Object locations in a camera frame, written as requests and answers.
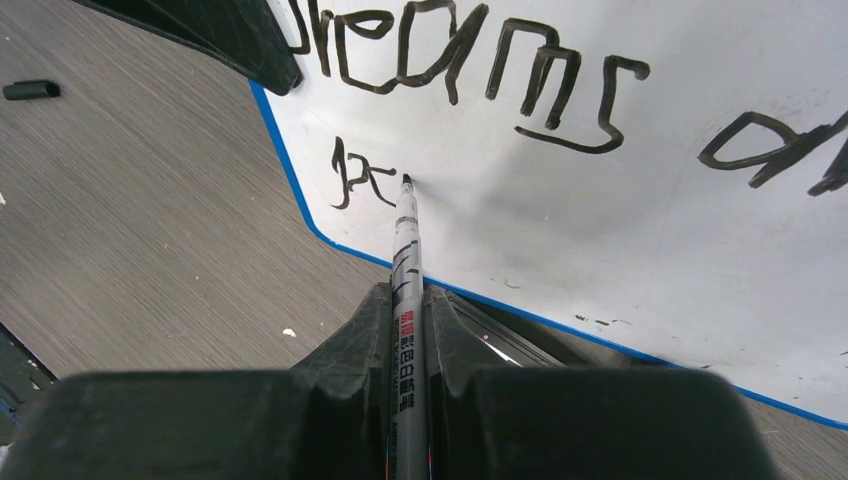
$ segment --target black marker cap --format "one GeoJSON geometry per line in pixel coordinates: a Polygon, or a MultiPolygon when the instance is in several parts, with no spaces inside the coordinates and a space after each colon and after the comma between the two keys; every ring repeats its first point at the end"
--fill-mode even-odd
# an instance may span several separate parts
{"type": "Polygon", "coordinates": [[[61,93],[59,85],[50,80],[24,80],[3,87],[3,98],[9,101],[54,98],[61,93]]]}

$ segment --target wooden floor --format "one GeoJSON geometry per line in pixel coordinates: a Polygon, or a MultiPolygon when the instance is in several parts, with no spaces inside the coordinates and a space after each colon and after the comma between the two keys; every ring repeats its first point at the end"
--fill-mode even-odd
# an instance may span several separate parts
{"type": "MultiPolygon", "coordinates": [[[[0,319],[60,377],[288,367],[387,277],[308,231],[225,67],[70,1],[2,0],[0,83],[33,78],[63,94],[0,104],[0,319]]],[[[749,403],[786,478],[848,478],[848,434],[749,403]]]]}

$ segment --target whiteboard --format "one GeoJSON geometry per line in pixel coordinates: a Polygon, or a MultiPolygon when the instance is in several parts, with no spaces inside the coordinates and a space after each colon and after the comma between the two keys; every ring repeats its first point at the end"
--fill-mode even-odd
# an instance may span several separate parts
{"type": "Polygon", "coordinates": [[[848,3],[269,4],[321,238],[388,264],[408,173],[431,281],[848,427],[848,3]]]}

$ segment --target blue whiteboard edge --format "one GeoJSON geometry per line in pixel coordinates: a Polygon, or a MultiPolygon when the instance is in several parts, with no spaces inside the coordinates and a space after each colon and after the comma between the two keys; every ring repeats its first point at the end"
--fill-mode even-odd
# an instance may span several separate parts
{"type": "MultiPolygon", "coordinates": [[[[386,262],[384,260],[381,260],[377,257],[373,257],[371,255],[368,255],[367,253],[363,253],[363,252],[360,252],[358,250],[354,250],[352,248],[348,248],[344,245],[338,244],[338,243],[330,240],[330,238],[328,238],[326,235],[324,235],[323,232],[318,230],[318,227],[315,226],[315,222],[312,220],[312,214],[309,212],[309,207],[306,205],[306,199],[303,198],[303,192],[300,189],[300,184],[297,182],[297,176],[295,176],[295,174],[294,174],[294,168],[292,167],[291,159],[289,158],[288,151],[286,150],[286,145],[285,145],[285,143],[283,143],[283,137],[280,134],[280,129],[277,126],[277,121],[274,119],[274,114],[271,111],[271,104],[268,103],[268,96],[265,93],[265,89],[261,85],[259,85],[258,83],[254,82],[253,80],[249,80],[249,83],[250,83],[250,90],[253,92],[253,96],[256,99],[256,105],[259,107],[259,113],[262,114],[262,118],[265,120],[265,127],[268,129],[268,134],[271,136],[271,142],[274,144],[274,149],[277,151],[277,156],[280,157],[280,163],[283,165],[283,171],[286,172],[286,178],[288,178],[288,180],[289,180],[289,184],[291,185],[292,193],[294,193],[294,197],[297,200],[297,205],[300,208],[300,213],[301,213],[301,215],[303,215],[303,220],[304,220],[304,222],[306,222],[306,226],[309,227],[309,230],[311,230],[312,233],[314,233],[315,236],[318,237],[319,239],[321,239],[324,243],[330,245],[333,248],[336,248],[337,250],[340,250],[344,253],[353,255],[355,257],[363,258],[365,260],[368,260],[369,262],[376,263],[377,265],[380,265],[380,266],[383,266],[385,268],[390,269],[392,267],[391,263],[386,262]]],[[[505,305],[503,303],[497,302],[497,301],[492,300],[492,299],[487,298],[487,297],[483,297],[483,296],[478,295],[476,293],[469,292],[467,290],[463,290],[461,288],[440,282],[438,280],[434,280],[430,277],[425,276],[425,280],[427,281],[427,283],[429,283],[431,285],[436,285],[436,286],[444,288],[446,290],[456,292],[459,295],[462,295],[464,297],[472,298],[474,300],[485,303],[487,305],[491,305],[495,308],[500,308],[501,310],[505,310],[507,312],[518,315],[520,317],[531,319],[535,322],[541,323],[541,324],[546,325],[548,327],[555,328],[557,330],[568,333],[569,335],[574,335],[575,337],[579,337],[579,338],[582,338],[582,339],[585,339],[585,340],[589,340],[590,342],[597,343],[598,345],[601,345],[601,346],[604,346],[604,347],[607,347],[607,348],[611,348],[611,349],[616,350],[616,351],[618,351],[618,352],[620,352],[624,355],[628,355],[630,357],[638,358],[640,360],[644,360],[644,361],[647,361],[647,362],[650,362],[650,363],[656,363],[656,364],[665,365],[665,366],[669,366],[669,367],[687,368],[687,367],[682,367],[680,365],[675,365],[675,364],[673,364],[673,363],[671,363],[667,360],[663,360],[661,358],[657,358],[657,357],[654,357],[652,355],[648,355],[646,353],[642,353],[642,352],[633,350],[632,348],[625,347],[624,345],[619,345],[617,343],[610,342],[610,341],[604,340],[602,338],[594,337],[592,335],[581,332],[579,330],[575,330],[575,329],[572,329],[570,327],[566,327],[565,325],[561,325],[559,323],[556,323],[552,320],[548,320],[547,318],[542,318],[542,317],[540,317],[538,315],[534,315],[530,312],[525,312],[524,310],[520,310],[520,309],[512,307],[510,305],[505,305]]],[[[786,412],[792,413],[794,415],[798,415],[799,417],[806,418],[808,420],[812,420],[816,423],[820,423],[820,424],[826,425],[828,427],[838,428],[838,429],[841,429],[841,430],[848,430],[848,423],[846,423],[846,422],[840,422],[840,421],[837,421],[837,420],[825,418],[825,417],[822,417],[821,415],[817,415],[815,413],[808,412],[806,410],[801,410],[798,407],[788,405],[786,403],[780,402],[780,401],[775,400],[773,398],[766,397],[764,395],[761,395],[761,394],[756,393],[756,392],[752,392],[750,390],[747,390],[747,389],[744,389],[744,388],[741,388],[741,387],[734,386],[734,388],[736,388],[736,390],[739,393],[741,393],[742,395],[744,395],[744,396],[746,396],[746,397],[748,397],[752,400],[756,400],[758,402],[765,403],[766,405],[770,405],[772,407],[779,408],[779,409],[784,410],[786,412]]]]}

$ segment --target whiteboard marker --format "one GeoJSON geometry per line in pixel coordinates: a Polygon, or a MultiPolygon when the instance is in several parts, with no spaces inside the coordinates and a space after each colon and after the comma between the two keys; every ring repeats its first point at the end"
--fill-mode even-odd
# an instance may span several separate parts
{"type": "Polygon", "coordinates": [[[392,259],[392,422],[389,478],[429,478],[421,237],[412,180],[403,176],[392,259]]]}

